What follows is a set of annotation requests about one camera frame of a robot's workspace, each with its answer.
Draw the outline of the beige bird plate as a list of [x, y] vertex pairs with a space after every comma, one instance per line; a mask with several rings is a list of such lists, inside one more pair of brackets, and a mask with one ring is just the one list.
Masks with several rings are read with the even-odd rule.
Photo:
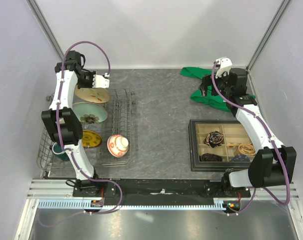
[[78, 88], [76, 86], [74, 93], [80, 99], [95, 104], [103, 104], [111, 100], [111, 96], [105, 88]]

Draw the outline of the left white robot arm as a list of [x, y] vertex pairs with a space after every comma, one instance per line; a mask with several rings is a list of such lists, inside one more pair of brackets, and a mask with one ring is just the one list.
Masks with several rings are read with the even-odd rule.
[[70, 160], [75, 180], [66, 180], [73, 188], [74, 197], [98, 197], [101, 184], [96, 181], [98, 175], [89, 162], [82, 144], [83, 126], [73, 111], [75, 88], [96, 88], [102, 80], [103, 87], [109, 84], [95, 71], [84, 69], [85, 56], [75, 50], [66, 53], [62, 62], [54, 68], [56, 88], [48, 110], [41, 113], [41, 119], [53, 142], [52, 152], [58, 158]]

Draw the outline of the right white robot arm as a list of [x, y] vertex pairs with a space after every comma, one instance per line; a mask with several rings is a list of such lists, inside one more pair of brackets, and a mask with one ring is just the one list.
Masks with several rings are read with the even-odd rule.
[[214, 68], [202, 77], [199, 86], [203, 97], [207, 96], [208, 91], [212, 96], [222, 97], [246, 130], [255, 149], [248, 169], [224, 174], [220, 184], [221, 193], [232, 197], [242, 187], [267, 191], [269, 187], [285, 186], [286, 198], [289, 199], [297, 152], [292, 146], [285, 146], [271, 131], [255, 98], [247, 93], [247, 79], [245, 69]]

